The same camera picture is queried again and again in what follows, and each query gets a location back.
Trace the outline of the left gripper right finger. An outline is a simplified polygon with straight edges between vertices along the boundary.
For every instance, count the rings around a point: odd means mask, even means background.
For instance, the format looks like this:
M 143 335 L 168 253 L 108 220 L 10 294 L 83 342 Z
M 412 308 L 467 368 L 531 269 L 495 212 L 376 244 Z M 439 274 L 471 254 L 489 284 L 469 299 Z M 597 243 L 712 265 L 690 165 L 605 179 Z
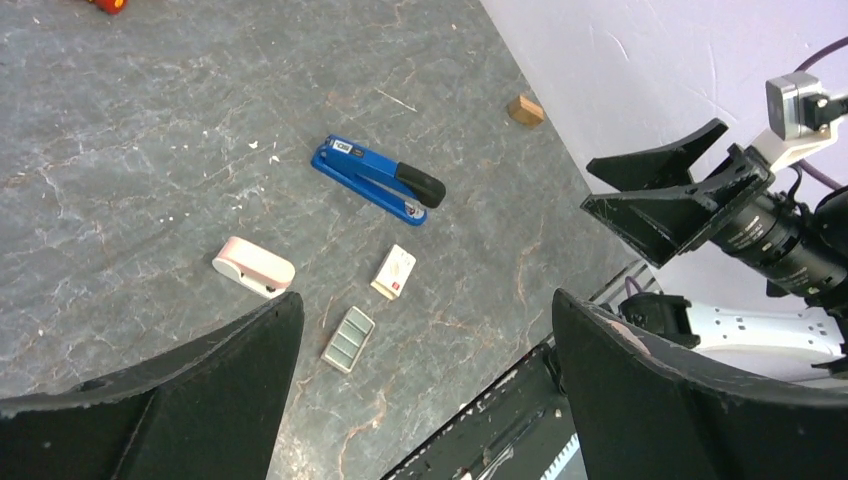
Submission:
M 847 397 L 747 372 L 556 290 L 561 383 L 592 479 L 843 479 Z

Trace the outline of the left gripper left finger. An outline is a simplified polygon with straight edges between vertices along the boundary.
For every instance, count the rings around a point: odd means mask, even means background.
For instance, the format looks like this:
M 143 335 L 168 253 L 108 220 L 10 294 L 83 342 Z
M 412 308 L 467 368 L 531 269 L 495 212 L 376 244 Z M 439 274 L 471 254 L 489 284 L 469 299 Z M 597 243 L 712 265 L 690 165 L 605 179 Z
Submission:
M 304 320 L 287 292 L 132 367 L 4 399 L 2 477 L 265 478 Z

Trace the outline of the pink white staple remover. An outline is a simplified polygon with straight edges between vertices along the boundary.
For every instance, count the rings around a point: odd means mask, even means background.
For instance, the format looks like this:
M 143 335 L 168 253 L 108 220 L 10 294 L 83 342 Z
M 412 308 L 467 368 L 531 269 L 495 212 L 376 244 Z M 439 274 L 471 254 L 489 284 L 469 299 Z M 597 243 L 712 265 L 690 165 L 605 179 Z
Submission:
M 226 241 L 213 258 L 212 266 L 226 278 L 266 299 L 284 293 L 296 274 L 290 261 L 237 236 Z

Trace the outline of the blue stapler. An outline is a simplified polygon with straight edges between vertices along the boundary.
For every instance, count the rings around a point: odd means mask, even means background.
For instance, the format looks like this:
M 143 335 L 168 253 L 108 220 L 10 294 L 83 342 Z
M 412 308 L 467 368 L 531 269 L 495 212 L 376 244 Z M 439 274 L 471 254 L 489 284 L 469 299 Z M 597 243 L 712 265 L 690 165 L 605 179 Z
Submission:
M 422 225 L 446 196 L 441 180 L 337 135 L 316 148 L 311 165 L 411 226 Z

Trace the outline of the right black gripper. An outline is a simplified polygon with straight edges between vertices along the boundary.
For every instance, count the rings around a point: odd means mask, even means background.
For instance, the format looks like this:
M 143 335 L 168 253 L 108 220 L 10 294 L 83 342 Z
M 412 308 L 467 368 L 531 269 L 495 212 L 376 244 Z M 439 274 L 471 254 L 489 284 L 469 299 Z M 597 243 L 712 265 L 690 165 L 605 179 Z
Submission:
M 581 208 L 654 267 L 711 242 L 765 277 L 770 297 L 845 298 L 847 207 L 840 192 L 816 211 L 793 192 L 768 192 L 774 175 L 753 146 L 731 146 L 705 180 L 693 181 L 690 167 L 728 129 L 714 118 L 667 145 L 593 158 L 587 171 L 626 193 L 591 195 Z

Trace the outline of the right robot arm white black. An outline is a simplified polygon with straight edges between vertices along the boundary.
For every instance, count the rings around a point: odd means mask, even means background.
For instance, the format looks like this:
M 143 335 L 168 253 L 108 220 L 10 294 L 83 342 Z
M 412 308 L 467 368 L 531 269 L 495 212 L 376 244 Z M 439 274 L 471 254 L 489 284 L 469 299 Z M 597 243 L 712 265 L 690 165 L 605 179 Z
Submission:
M 847 192 L 838 189 L 815 209 L 793 191 L 772 193 L 777 169 L 817 140 L 783 143 L 765 131 L 748 147 L 732 145 L 704 180 L 690 168 L 725 132 L 718 119 L 681 140 L 601 157 L 590 174 L 611 187 L 583 209 L 654 267 L 715 244 L 766 279 L 771 298 L 805 301 L 790 313 L 739 311 L 679 295 L 630 295 L 621 317 L 645 331 L 702 354 L 739 361 L 745 354 L 797 359 L 804 371 L 847 374 Z

